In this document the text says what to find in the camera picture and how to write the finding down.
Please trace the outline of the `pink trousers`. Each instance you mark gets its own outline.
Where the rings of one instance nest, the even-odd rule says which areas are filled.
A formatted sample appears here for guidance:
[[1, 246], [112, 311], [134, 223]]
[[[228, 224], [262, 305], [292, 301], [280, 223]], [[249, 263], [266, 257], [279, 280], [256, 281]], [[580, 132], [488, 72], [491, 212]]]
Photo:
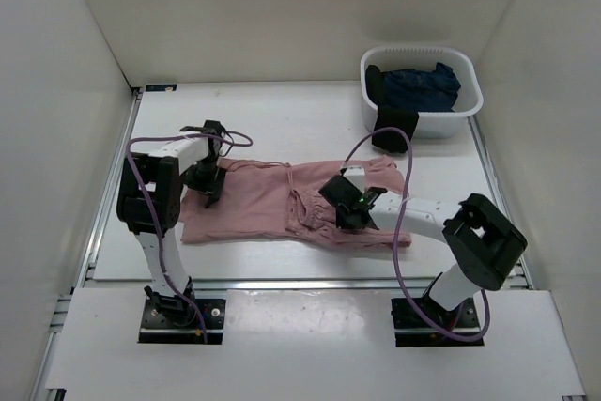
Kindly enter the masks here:
[[226, 174], [216, 204], [207, 207], [205, 195], [186, 191], [179, 215], [181, 242], [293, 239], [327, 249], [392, 247], [392, 229], [351, 233], [336, 227], [334, 207], [318, 190], [339, 172], [341, 164], [223, 159]]

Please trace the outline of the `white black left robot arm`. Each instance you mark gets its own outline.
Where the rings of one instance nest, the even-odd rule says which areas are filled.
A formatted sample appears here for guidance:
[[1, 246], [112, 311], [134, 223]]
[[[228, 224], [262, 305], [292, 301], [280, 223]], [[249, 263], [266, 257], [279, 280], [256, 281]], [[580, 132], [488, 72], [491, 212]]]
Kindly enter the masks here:
[[125, 150], [116, 215], [143, 248], [151, 274], [145, 292], [154, 309], [181, 328], [204, 324], [175, 238], [181, 197], [188, 188], [205, 197], [206, 208], [218, 202], [226, 174], [218, 161], [226, 136], [221, 122], [207, 120], [182, 128], [177, 137], [150, 138], [162, 144], [150, 152], [131, 150], [142, 138], [130, 140]]

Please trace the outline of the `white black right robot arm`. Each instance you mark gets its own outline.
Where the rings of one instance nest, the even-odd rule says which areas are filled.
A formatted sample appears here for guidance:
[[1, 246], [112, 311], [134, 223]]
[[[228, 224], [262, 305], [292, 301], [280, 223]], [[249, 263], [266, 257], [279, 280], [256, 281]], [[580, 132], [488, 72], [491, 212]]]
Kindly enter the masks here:
[[423, 295], [423, 317], [436, 326], [447, 323], [476, 292], [500, 290], [528, 246], [517, 227], [479, 193], [457, 204], [408, 199], [381, 187], [362, 191], [336, 175], [319, 194], [334, 208], [336, 226], [355, 236], [399, 227], [449, 247], [455, 263]]

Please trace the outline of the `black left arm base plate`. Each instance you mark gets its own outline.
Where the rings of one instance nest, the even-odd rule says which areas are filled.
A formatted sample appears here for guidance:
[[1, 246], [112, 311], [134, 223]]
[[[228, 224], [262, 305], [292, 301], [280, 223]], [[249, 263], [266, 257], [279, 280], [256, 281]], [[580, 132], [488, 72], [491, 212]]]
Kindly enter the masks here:
[[220, 345], [226, 315], [226, 299], [197, 299], [207, 333], [203, 334], [196, 318], [171, 321], [159, 313], [146, 298], [141, 317], [138, 342], [162, 345]]

